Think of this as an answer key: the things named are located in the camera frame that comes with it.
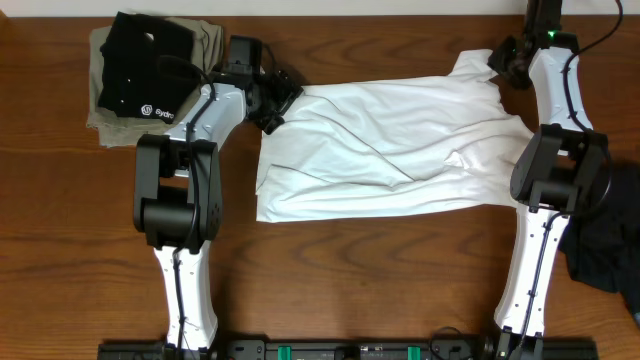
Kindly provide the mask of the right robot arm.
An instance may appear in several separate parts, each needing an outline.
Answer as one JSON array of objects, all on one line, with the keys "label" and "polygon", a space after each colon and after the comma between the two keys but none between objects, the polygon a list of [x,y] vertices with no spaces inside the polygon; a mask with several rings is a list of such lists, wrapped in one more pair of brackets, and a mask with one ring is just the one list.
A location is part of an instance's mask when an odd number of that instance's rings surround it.
[{"label": "right robot arm", "polygon": [[589,338],[549,338],[545,304],[561,237],[572,218],[593,210],[590,188],[606,159],[608,140],[580,114],[575,72],[577,39],[543,30],[507,37],[488,64],[512,86],[536,90],[539,126],[519,156],[509,192],[516,201],[517,233],[504,292],[494,313],[495,341],[481,359],[589,360]]}]

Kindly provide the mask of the white t-shirt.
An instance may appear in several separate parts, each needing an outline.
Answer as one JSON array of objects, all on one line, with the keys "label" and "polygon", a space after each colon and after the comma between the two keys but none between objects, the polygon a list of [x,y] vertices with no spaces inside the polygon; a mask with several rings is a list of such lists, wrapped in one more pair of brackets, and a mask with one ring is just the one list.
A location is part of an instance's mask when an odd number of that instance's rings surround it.
[{"label": "white t-shirt", "polygon": [[531,139],[508,113],[485,50],[445,76],[313,85],[261,141],[260,222],[409,216],[511,206]]}]

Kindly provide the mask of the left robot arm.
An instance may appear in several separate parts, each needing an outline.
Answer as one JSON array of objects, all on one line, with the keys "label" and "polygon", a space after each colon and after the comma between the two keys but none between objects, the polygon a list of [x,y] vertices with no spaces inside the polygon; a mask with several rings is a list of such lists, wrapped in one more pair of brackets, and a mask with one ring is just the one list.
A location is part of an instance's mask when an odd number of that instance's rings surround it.
[{"label": "left robot arm", "polygon": [[217,73],[182,121],[138,140],[134,226],[160,264],[170,317],[161,358],[207,358],[218,329],[209,251],[223,213],[220,147],[243,122],[273,133],[301,92],[283,70]]}]

